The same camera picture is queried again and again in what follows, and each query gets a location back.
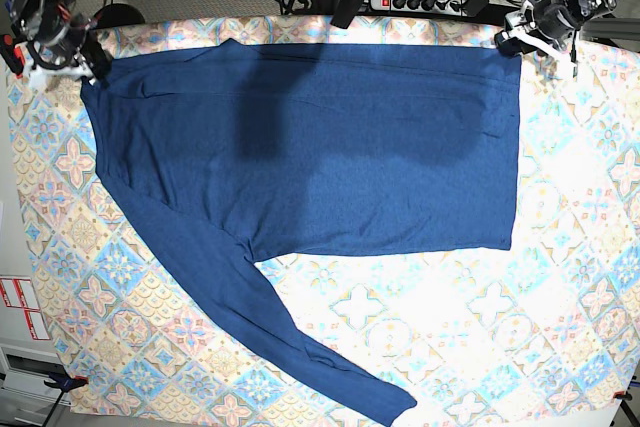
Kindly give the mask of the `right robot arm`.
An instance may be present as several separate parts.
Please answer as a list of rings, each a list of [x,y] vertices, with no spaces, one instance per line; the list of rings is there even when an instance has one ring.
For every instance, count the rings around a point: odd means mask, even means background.
[[[111,57],[97,40],[99,18],[74,14],[74,0],[11,0],[11,32],[1,36],[1,57],[17,77],[103,79]]]

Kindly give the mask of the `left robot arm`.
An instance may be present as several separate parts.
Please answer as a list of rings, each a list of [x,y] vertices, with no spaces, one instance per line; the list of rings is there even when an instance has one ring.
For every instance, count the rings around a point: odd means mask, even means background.
[[[522,0],[518,10],[505,16],[494,44],[505,57],[546,55],[555,60],[559,76],[575,76],[582,29],[596,39],[639,39],[637,19],[613,16],[618,5],[619,0]]]

